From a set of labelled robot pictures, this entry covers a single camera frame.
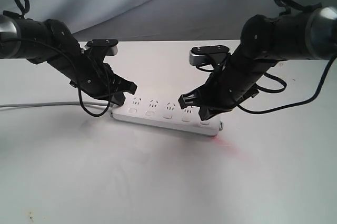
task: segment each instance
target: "power strip switch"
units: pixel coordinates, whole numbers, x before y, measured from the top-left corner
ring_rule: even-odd
[[[181,109],[177,101],[127,96],[121,107],[113,107],[111,116],[120,121],[215,136],[222,130],[220,115],[201,121],[199,108]]]

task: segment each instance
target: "white table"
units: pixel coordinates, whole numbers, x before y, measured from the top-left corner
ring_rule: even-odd
[[[106,61],[138,95],[178,98],[207,78],[189,65],[189,50],[218,44],[238,42],[125,42]],[[310,97],[325,64],[279,64],[270,72],[286,92],[245,107]],[[336,78],[334,66],[310,105],[223,114],[217,139],[93,118],[77,106],[2,111],[0,223],[336,223]],[[1,60],[0,79],[2,104],[77,100],[48,64]]]

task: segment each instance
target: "white power strip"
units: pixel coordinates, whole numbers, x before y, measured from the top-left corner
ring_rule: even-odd
[[[112,108],[112,117],[129,123],[215,136],[222,129],[220,116],[201,121],[199,108],[181,109],[177,101],[127,96],[121,107]]]

